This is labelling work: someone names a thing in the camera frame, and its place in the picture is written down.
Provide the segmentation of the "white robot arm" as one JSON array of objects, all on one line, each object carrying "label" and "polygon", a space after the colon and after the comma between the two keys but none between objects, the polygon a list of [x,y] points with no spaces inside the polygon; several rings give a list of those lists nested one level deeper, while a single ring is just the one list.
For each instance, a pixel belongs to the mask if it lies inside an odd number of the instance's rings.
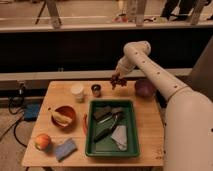
[{"label": "white robot arm", "polygon": [[138,67],[167,101],[163,170],[213,171],[213,102],[152,61],[147,41],[129,42],[123,52],[115,75]]}]

